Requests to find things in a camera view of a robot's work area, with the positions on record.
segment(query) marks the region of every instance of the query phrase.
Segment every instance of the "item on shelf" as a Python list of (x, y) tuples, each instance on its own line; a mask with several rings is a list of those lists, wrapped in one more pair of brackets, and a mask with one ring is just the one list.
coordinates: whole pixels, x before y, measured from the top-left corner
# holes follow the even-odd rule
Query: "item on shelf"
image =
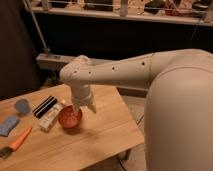
[(33, 114), (35, 115), (35, 117), (41, 118), (56, 103), (57, 99), (53, 96), (49, 96), (33, 110)]
[(159, 10), (163, 9), (165, 6), (165, 2), (162, 0), (153, 0), (145, 4), (144, 11), (157, 14)]
[(198, 11), (206, 11), (211, 3), (211, 0), (198, 0), (192, 4), (192, 9)]
[(63, 109), (67, 105), (65, 100), (61, 100), (60, 102), (56, 103), (50, 111), (41, 118), (39, 122), (39, 126), (42, 131), (49, 132), (51, 127), (54, 125), (57, 116), (61, 109)]
[(50, 0), (50, 3), (53, 8), (65, 8), (70, 3), (70, 1), (73, 2), (75, 0)]
[(165, 14), (180, 17), (202, 17), (202, 13), (192, 9), (193, 3), (194, 0), (181, 0), (179, 4), (175, 4), (173, 0), (166, 0)]
[(8, 116), (2, 123), (0, 123), (0, 136), (7, 137), (10, 131), (19, 123), (19, 118), (16, 116)]
[(182, 0), (173, 0), (174, 4), (176, 4), (177, 6), (180, 5)]
[(58, 122), (63, 128), (76, 127), (81, 119), (82, 110), (79, 109), (78, 114), (75, 114), (71, 105), (63, 108), (58, 114)]
[(7, 158), (10, 156), (10, 154), (13, 151), (18, 150), (18, 148), (22, 145), (24, 140), (27, 138), (27, 136), (30, 134), (32, 130), (32, 126), (27, 128), (15, 141), (13, 141), (9, 146), (6, 146), (2, 149), (0, 149), (0, 157), (1, 158)]
[(84, 0), (84, 9), (86, 10), (99, 10), (99, 11), (112, 11), (113, 0)]
[(20, 99), (20, 100), (16, 101), (15, 108), (18, 112), (20, 112), (21, 114), (24, 114), (24, 115), (26, 115), (30, 112), (30, 105), (29, 105), (27, 99)]

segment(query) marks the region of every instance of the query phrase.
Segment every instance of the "dark background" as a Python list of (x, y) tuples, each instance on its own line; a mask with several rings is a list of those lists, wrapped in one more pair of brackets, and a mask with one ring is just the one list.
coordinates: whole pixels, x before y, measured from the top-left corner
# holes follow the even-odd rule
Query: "dark background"
[[(213, 27), (48, 14), (36, 16), (54, 54), (84, 54), (118, 60), (183, 48), (213, 52)], [(22, 0), (0, 0), (0, 23), (0, 99), (39, 89), (48, 71), (39, 69), (36, 63), (43, 49)]]
[(117, 60), (185, 48), (213, 52), (213, 27), (48, 14), (37, 14), (37, 18), (56, 54)]

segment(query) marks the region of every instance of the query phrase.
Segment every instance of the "sponge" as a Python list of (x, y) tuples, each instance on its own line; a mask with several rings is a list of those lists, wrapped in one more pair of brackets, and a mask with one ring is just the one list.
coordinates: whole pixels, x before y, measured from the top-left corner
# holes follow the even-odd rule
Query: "sponge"
[(8, 116), (0, 123), (0, 136), (7, 137), (10, 131), (19, 123), (19, 118), (16, 116)]

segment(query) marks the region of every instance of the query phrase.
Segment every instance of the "carrot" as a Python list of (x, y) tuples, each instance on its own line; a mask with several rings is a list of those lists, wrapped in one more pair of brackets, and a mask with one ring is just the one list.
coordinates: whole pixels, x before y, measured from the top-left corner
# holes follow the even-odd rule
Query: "carrot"
[(32, 130), (32, 126), (27, 128), (14, 142), (10, 144), (10, 148), (13, 149), (13, 151), (17, 150), (21, 144), (24, 142), (24, 140), (27, 138), (27, 136), (30, 134)]

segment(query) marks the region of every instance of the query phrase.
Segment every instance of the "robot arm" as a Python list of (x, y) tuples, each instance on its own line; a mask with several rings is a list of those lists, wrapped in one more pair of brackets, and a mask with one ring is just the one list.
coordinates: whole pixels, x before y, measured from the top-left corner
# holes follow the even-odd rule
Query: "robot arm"
[(92, 66), (76, 58), (60, 72), (76, 109), (95, 111), (90, 84), (149, 89), (144, 131), (148, 171), (212, 170), (213, 55), (188, 49)]
[(204, 55), (200, 50), (177, 50), (151, 53), (116, 62), (93, 66), (86, 56), (79, 56), (60, 72), (60, 79), (71, 87), (74, 111), (88, 106), (96, 112), (90, 84), (115, 85), (132, 89), (148, 89), (154, 78), (176, 58)]

